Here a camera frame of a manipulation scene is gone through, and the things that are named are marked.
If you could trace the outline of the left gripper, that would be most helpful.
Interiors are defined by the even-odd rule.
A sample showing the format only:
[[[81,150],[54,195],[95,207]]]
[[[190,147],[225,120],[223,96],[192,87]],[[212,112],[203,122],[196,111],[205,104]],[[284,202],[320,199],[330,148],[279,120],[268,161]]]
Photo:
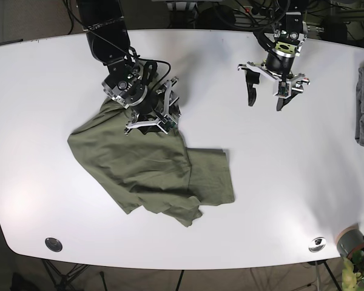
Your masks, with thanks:
[[[302,94],[304,91],[303,86],[309,85],[310,80],[305,74],[299,73],[297,75],[292,72],[292,65],[294,63],[295,55],[276,55],[268,54],[265,61],[261,63],[247,62],[246,64],[239,64],[238,70],[245,73],[246,85],[248,91],[248,106],[253,106],[257,99],[257,91],[254,85],[259,85],[261,78],[266,78],[274,85],[274,81],[282,79],[291,82],[291,90],[286,93],[278,92],[277,111],[281,111],[284,106],[289,104],[297,95]]]

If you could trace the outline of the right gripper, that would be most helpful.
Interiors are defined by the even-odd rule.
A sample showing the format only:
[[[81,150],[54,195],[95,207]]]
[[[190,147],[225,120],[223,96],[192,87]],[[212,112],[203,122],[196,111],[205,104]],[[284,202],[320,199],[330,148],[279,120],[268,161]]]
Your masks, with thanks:
[[[177,123],[174,128],[176,129],[181,116],[178,105],[180,97],[173,91],[173,86],[177,82],[178,78],[175,76],[153,92],[145,89],[143,98],[129,106],[129,121],[124,129],[124,134],[128,135],[135,129],[144,135],[149,132],[164,133],[158,126],[164,116],[171,117]]]

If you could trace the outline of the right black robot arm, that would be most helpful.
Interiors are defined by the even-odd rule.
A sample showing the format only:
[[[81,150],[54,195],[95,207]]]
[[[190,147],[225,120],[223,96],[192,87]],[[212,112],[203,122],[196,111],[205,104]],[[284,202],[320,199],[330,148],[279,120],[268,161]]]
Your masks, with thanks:
[[[131,46],[119,1],[77,1],[77,20],[86,32],[93,57],[109,71],[103,81],[106,95],[128,114],[125,134],[168,134],[181,116],[178,78],[158,75],[160,60],[144,59]]]

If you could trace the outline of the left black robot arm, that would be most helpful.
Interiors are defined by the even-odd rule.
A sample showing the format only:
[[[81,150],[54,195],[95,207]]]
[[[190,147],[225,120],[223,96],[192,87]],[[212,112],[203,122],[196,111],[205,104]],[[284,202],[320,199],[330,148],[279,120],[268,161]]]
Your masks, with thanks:
[[[273,95],[278,98],[277,111],[289,104],[297,95],[304,92],[310,84],[305,74],[294,74],[292,66],[300,56],[303,44],[308,37],[308,27],[303,20],[308,1],[275,1],[270,12],[270,22],[254,27],[253,34],[258,44],[267,52],[267,58],[260,62],[240,64],[239,70],[245,72],[248,92],[248,105],[252,107],[257,100],[256,85],[265,77],[273,83]]]

